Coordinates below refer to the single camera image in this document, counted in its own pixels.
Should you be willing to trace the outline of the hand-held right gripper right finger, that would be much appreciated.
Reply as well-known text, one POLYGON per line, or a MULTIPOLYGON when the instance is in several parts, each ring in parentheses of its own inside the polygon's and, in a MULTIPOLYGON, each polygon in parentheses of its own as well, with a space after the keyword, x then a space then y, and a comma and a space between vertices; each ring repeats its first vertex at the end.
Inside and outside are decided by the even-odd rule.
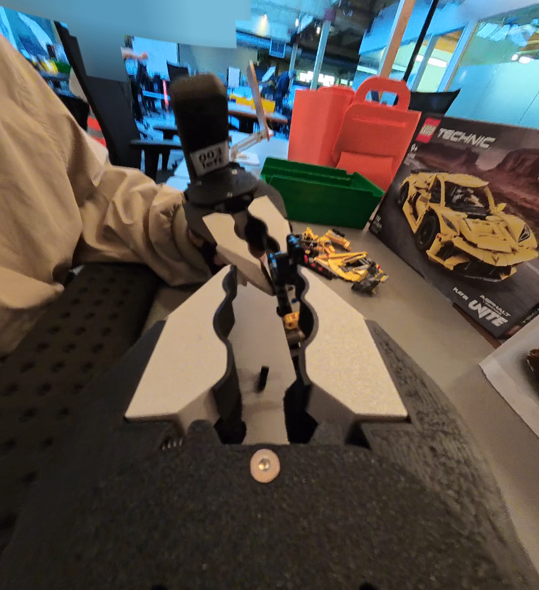
POLYGON ((408 410, 365 317, 309 269, 298 269, 304 339, 291 387, 291 438, 331 423, 344 439, 363 423, 401 424, 408 410))

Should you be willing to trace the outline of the grey instruction booklet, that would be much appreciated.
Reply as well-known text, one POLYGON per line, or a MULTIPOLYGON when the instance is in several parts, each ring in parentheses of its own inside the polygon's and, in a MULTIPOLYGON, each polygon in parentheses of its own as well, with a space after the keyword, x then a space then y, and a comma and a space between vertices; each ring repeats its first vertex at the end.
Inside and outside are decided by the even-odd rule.
POLYGON ((506 341, 480 362, 483 374, 539 438, 539 307, 506 332, 506 341))

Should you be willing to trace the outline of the wooden stand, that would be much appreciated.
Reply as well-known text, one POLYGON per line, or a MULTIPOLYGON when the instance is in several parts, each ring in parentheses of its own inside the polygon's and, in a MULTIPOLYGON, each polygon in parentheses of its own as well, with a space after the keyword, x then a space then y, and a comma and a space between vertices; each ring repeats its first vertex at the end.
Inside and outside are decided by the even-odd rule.
POLYGON ((272 132, 270 131, 266 120, 266 113, 259 92, 259 83, 252 61, 249 62, 246 71, 246 77, 252 92, 253 105, 255 108, 256 118, 259 124, 259 130, 255 133, 249 134, 247 137, 244 138, 244 140, 241 140, 236 144, 232 144, 232 146, 230 147, 231 162, 252 162, 251 158, 246 153, 246 151, 249 148, 261 143, 262 141, 270 141, 272 137, 272 132))

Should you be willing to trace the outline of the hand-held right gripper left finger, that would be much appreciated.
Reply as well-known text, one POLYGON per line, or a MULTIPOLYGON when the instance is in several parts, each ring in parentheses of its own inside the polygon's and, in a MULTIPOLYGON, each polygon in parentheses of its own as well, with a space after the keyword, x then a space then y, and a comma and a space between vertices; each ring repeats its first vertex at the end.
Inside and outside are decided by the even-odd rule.
POLYGON ((128 421, 171 421, 187 432, 212 424, 238 443, 238 375, 229 335, 237 269, 226 266, 173 310, 126 409, 128 421))

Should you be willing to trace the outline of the person's left forearm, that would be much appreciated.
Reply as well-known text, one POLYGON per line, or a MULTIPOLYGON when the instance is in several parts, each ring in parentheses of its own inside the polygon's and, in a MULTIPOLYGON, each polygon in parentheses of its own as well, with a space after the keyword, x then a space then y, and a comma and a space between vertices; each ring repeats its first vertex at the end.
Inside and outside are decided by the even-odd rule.
POLYGON ((93 174, 81 167, 69 180, 82 225, 76 262, 141 263, 169 286, 211 277, 189 235, 181 192, 109 163, 93 174))

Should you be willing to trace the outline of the orange plastic carry case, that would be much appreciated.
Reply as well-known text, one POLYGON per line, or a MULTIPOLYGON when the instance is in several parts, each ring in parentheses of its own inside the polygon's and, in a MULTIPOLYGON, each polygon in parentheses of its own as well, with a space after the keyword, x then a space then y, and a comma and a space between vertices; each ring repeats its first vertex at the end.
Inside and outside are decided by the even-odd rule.
POLYGON ((354 91, 341 85, 295 92, 288 159, 359 173, 387 191, 421 112, 403 81, 371 76, 354 91))

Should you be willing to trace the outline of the grey desk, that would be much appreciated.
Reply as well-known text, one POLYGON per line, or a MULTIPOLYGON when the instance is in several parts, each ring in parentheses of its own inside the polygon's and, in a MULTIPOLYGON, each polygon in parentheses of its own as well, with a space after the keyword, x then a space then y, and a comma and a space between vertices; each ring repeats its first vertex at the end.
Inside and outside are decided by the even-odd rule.
POLYGON ((475 436, 522 544, 539 572, 539 438, 488 382, 479 363, 501 344, 369 231, 342 227, 389 279, 371 296, 326 281, 376 321, 435 381, 475 436))

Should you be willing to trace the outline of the toy car box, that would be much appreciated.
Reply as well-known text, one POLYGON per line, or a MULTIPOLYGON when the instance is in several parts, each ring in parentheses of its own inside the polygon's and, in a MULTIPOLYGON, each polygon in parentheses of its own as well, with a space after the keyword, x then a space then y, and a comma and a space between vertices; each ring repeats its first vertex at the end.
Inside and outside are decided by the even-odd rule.
POLYGON ((539 129, 422 114, 369 228, 509 338, 539 314, 539 129))

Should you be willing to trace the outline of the wooden post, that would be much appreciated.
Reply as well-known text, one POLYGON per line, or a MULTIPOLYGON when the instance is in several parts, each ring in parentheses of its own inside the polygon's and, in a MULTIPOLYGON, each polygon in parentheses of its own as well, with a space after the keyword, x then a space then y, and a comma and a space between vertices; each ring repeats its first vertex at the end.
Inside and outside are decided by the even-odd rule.
POLYGON ((406 27, 412 16, 415 4, 415 0, 399 1, 398 3, 391 25, 390 35, 384 47, 383 56, 378 68, 378 75, 380 77, 389 78, 391 76, 393 63, 396 59, 398 49, 400 48, 403 35, 405 34, 406 27))

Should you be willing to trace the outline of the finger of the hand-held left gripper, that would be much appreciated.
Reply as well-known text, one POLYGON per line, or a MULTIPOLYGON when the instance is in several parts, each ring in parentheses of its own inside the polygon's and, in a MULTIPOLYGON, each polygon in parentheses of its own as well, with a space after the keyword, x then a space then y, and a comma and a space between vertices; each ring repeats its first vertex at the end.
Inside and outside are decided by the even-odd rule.
POLYGON ((248 213, 265 225, 269 237, 275 241, 287 241, 291 234, 289 221, 268 196, 253 199, 248 206, 248 213))
POLYGON ((202 218, 216 242, 218 255, 238 270, 241 277, 266 294, 273 294, 266 256, 254 256, 248 243, 236 231, 233 216, 214 212, 202 218))

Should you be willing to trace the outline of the toy brick chassis assembly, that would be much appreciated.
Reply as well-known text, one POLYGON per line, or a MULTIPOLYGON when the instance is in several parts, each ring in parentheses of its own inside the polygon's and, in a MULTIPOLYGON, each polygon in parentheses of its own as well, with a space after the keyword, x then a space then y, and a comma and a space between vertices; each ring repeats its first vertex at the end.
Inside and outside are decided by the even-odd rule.
POLYGON ((300 268, 310 269, 310 260, 301 238, 289 234, 286 247, 268 254, 270 283, 276 297, 277 315, 281 318, 290 352, 298 350, 315 327, 315 318, 303 295, 308 282, 300 275, 300 268))

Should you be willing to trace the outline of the pile of yellow toy bricks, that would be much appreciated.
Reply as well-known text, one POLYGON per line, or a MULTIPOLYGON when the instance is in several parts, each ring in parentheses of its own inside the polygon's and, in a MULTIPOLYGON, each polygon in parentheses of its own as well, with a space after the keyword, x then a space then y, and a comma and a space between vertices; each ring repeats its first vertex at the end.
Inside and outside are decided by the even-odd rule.
POLYGON ((294 237, 303 249, 303 263, 308 268, 327 279, 351 284, 352 291, 371 294, 389 279, 381 265, 365 251, 354 251, 345 234, 336 228, 319 235, 307 227, 294 237))

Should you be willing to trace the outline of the black stand with disc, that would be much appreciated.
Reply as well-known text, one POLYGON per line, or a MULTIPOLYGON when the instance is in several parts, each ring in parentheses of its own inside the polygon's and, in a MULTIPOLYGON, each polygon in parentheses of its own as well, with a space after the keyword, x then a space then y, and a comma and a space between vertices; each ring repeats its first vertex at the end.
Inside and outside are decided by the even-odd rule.
POLYGON ((437 42, 435 34, 430 29, 440 3, 440 1, 417 1, 415 5, 417 16, 409 20, 409 24, 419 25, 419 32, 403 74, 403 80, 412 92, 418 91, 437 42))

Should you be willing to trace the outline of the green plastic bin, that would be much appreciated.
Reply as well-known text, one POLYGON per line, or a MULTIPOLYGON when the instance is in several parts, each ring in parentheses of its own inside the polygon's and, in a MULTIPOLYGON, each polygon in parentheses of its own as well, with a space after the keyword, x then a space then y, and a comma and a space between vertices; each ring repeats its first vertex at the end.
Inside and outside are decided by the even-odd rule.
POLYGON ((363 229, 384 191, 359 173, 267 157, 260 177, 281 195, 288 218, 363 229))

